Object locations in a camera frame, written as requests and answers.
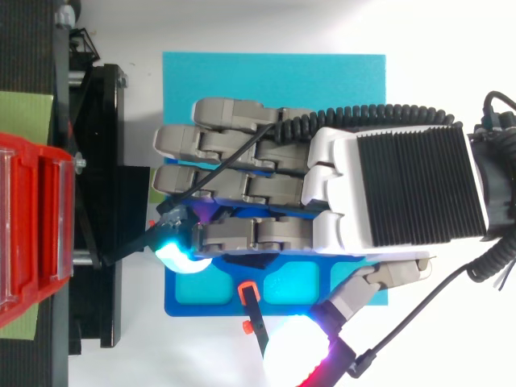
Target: teal mat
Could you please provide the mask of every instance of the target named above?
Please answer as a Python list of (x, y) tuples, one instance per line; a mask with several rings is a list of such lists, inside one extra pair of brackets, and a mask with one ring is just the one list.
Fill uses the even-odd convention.
[[(385, 103), (385, 56), (165, 52), (163, 71), (167, 124), (192, 123), (194, 103), (207, 97), (312, 110)], [(199, 205), (196, 210), (206, 218), (214, 208)], [(243, 279), (252, 279), (264, 298), (264, 314), (296, 313), (324, 298), (364, 264), (349, 257), (317, 256), (282, 257), (280, 262), (265, 272), (219, 260), (198, 274), (167, 271), (165, 309), (171, 315), (242, 314), (236, 287)], [(372, 302), (386, 303), (386, 292)]]

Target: red plastic bin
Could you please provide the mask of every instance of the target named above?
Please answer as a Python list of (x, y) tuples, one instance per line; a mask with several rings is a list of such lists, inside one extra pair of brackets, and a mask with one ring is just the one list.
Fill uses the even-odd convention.
[(0, 327), (38, 299), (39, 153), (0, 134)]
[(0, 133), (0, 327), (73, 272), (73, 158)]

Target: led light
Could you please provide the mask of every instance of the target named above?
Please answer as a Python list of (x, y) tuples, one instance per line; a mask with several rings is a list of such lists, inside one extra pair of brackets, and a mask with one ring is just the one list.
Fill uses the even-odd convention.
[(311, 318), (288, 317), (265, 348), (264, 370), (271, 387), (296, 387), (328, 356), (330, 340)]
[(175, 273), (191, 274), (199, 273), (211, 264), (208, 260), (191, 260), (175, 241), (168, 242), (162, 248), (156, 250), (156, 256), (164, 265)]

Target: black ribbed panel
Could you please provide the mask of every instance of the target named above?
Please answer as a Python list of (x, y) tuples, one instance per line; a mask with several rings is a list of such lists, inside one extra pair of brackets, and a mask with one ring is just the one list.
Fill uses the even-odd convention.
[(0, 1), (0, 90), (52, 94), (53, 0)]
[(374, 246), (485, 234), (460, 128), (358, 138)]

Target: white table surface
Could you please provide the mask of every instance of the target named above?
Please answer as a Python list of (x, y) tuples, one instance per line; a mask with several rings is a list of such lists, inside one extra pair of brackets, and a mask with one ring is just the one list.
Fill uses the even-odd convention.
[[(158, 166), (151, 149), (163, 106), (164, 51), (380, 53), (387, 56), (387, 102), (435, 106), (472, 130), (484, 96), (516, 98), (513, 2), (402, 0), (83, 0), (86, 26), (102, 57), (129, 76), (124, 163)], [(321, 74), (331, 87), (332, 77)], [(502, 105), (495, 105), (500, 111)], [(375, 345), (452, 270), (480, 255), (475, 244), (434, 260), (430, 279), (391, 292), (342, 336), (362, 353)], [(397, 387), (516, 385), (516, 277), (499, 293), (466, 275), (400, 334), (358, 380)], [(123, 268), (122, 339), (114, 349), (83, 343), (69, 361), (70, 386), (266, 386), (254, 336), (243, 318), (170, 318), (164, 270), (145, 253)], [(267, 318), (269, 329), (278, 318)]]

